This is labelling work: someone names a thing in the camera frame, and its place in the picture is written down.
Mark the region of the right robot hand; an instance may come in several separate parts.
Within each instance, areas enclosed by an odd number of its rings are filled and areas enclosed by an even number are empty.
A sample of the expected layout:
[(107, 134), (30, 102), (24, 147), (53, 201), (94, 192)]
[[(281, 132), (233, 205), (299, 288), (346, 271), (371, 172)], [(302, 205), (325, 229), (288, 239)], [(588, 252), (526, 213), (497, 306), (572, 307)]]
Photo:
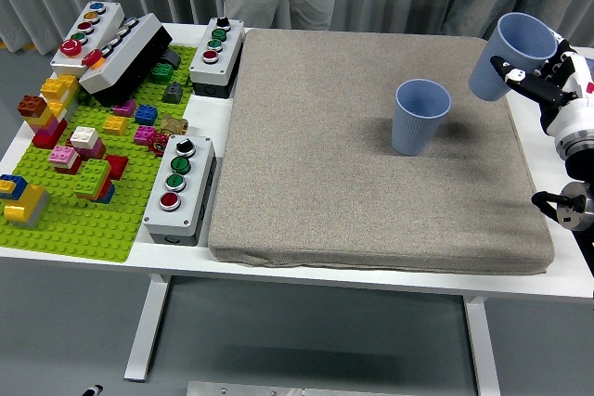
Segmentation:
[(557, 50), (538, 70), (521, 70), (503, 57), (492, 56), (491, 65), (513, 91), (540, 107), (545, 134), (558, 140), (593, 130), (593, 61), (578, 54), (557, 33)]

